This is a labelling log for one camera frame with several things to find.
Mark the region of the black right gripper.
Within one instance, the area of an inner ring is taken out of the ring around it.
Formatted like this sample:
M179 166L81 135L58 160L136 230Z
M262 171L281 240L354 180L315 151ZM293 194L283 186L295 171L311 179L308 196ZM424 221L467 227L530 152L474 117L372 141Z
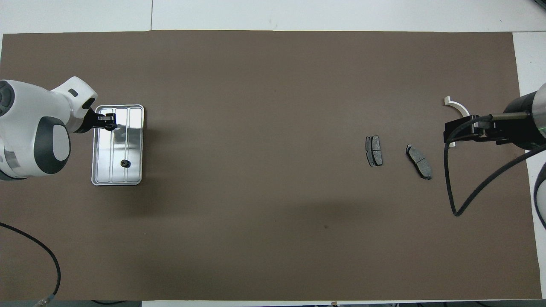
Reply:
M458 132L453 138L451 133L459 126L472 122ZM462 141L495 142L497 145L511 144L514 119L494 116L466 116L457 120L449 121L444 125L443 141L452 144Z

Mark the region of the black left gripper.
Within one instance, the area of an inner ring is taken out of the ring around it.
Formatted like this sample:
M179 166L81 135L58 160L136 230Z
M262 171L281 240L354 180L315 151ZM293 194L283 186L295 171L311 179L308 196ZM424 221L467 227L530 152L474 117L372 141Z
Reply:
M99 128L107 131L113 131L113 123L116 123L115 113L96 113L92 108L87 110L83 121L78 128L78 133L86 133L91 129Z

